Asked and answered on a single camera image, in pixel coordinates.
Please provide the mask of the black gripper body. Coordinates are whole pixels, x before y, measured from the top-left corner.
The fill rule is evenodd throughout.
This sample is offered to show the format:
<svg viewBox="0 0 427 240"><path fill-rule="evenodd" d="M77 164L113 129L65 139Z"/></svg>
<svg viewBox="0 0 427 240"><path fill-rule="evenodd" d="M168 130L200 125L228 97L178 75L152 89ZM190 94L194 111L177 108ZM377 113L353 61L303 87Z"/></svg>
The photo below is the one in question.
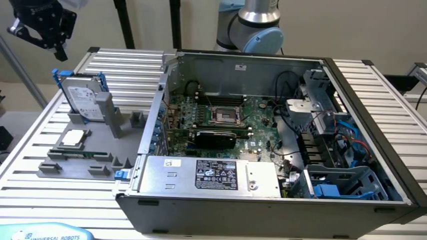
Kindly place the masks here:
<svg viewBox="0 0 427 240"><path fill-rule="evenodd" d="M13 0L14 19L20 19L32 37L44 41L45 49L53 48L62 5L56 0Z"/></svg>

